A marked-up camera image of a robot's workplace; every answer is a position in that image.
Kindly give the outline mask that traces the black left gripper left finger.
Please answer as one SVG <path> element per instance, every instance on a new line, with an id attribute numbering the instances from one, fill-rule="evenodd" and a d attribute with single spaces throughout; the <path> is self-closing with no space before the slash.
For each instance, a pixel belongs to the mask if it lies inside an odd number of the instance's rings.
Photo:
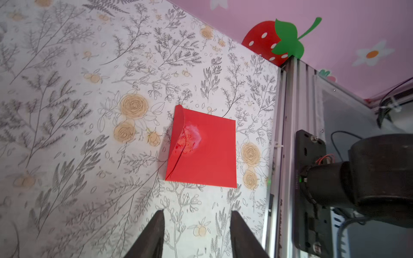
<path id="1" fill-rule="evenodd" d="M 125 258 L 161 258 L 165 234 L 163 210 L 158 210 L 148 222 Z"/>

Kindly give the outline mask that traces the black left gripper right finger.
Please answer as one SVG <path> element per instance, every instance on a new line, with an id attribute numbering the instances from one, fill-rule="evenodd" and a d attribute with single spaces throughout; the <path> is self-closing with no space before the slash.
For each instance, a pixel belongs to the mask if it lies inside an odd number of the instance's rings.
<path id="1" fill-rule="evenodd" d="M 233 258 L 269 258 L 238 211 L 232 211 L 230 238 Z"/>

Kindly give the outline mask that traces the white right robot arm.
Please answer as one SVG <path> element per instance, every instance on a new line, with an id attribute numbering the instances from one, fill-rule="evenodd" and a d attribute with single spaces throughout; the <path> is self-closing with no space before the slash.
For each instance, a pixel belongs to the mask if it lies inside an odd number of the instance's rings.
<path id="1" fill-rule="evenodd" d="M 311 204 L 354 209 L 376 221 L 413 226 L 413 136 L 361 139 L 348 160 L 324 163 L 326 146 L 300 130 L 295 142 L 296 186 Z"/>

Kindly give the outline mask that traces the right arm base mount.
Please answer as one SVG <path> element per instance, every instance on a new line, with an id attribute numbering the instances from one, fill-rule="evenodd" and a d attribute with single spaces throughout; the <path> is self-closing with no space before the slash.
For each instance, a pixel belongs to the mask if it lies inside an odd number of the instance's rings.
<path id="1" fill-rule="evenodd" d="M 295 134 L 293 241 L 296 248 L 320 258 L 333 258 L 331 210 L 316 201 L 317 161 L 326 156 L 324 141 L 305 130 Z"/>

